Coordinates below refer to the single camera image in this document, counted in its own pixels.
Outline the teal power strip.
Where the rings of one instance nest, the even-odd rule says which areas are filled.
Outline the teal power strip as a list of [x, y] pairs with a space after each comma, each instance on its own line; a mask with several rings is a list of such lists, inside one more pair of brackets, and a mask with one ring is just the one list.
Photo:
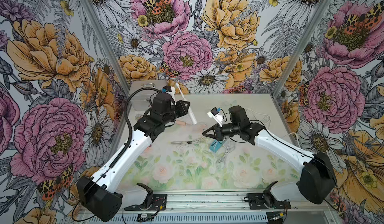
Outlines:
[[223, 143], [221, 141], [214, 140], [209, 145], [209, 149], [211, 152], [216, 153], [222, 146], [223, 146]]

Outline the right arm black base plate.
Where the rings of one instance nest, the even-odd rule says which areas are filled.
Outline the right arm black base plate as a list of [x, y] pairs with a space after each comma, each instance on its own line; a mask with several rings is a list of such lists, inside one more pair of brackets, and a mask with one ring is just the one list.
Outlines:
[[249, 193], [244, 197], [251, 210], [289, 210], [289, 201], [277, 201], [272, 195], [264, 193]]

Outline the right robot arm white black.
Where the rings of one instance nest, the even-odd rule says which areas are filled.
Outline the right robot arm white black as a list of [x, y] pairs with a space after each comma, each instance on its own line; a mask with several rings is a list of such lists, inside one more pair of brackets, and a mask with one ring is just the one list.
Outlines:
[[268, 209], [275, 209], [283, 201], [307, 200], [319, 205], [337, 186], [329, 157], [313, 154], [273, 135], [261, 121], [251, 122], [246, 110], [239, 105], [229, 109], [230, 122], [225, 124], [220, 109], [213, 108], [208, 116], [216, 124], [203, 136], [217, 141], [239, 136], [253, 146], [269, 151], [289, 164], [299, 174], [297, 182], [273, 181], [264, 189], [261, 200]]

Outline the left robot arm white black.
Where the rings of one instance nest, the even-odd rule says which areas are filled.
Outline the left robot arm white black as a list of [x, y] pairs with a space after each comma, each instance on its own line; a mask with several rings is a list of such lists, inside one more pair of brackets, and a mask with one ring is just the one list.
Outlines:
[[91, 177], [83, 176], [77, 182], [79, 203], [103, 222], [110, 221], [119, 211], [136, 206], [148, 209], [152, 205], [153, 190], [137, 184], [125, 194], [117, 193], [118, 186], [137, 158], [165, 131], [170, 123], [188, 115], [191, 103], [176, 101], [165, 89], [152, 89], [156, 96], [151, 107], [135, 125], [129, 117], [125, 120], [129, 128], [128, 140]]

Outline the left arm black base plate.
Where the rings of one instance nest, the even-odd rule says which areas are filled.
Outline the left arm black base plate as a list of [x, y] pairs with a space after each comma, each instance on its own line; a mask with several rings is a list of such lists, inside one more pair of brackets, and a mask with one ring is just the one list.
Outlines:
[[124, 208], [125, 211], [165, 211], [167, 205], [167, 194], [153, 194], [143, 204]]

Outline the pink electric toothbrush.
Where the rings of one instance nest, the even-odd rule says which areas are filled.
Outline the pink electric toothbrush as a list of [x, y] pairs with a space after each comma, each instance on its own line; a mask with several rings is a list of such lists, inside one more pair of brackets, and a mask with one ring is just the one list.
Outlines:
[[175, 121], [175, 124], [177, 124], [177, 125], [179, 125], [179, 126], [186, 126], [186, 125], [187, 125], [186, 122], [179, 121], [179, 120], [176, 120], [176, 121]]

